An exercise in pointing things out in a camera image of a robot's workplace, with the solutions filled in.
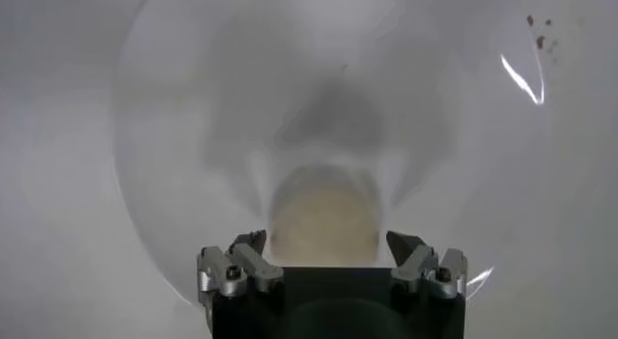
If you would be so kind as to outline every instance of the brown speck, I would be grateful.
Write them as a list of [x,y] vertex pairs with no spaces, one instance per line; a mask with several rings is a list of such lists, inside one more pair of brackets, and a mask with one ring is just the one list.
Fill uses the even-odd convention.
[[545,36],[539,36],[539,38],[537,38],[537,47],[539,49],[543,49],[543,42],[545,41]]

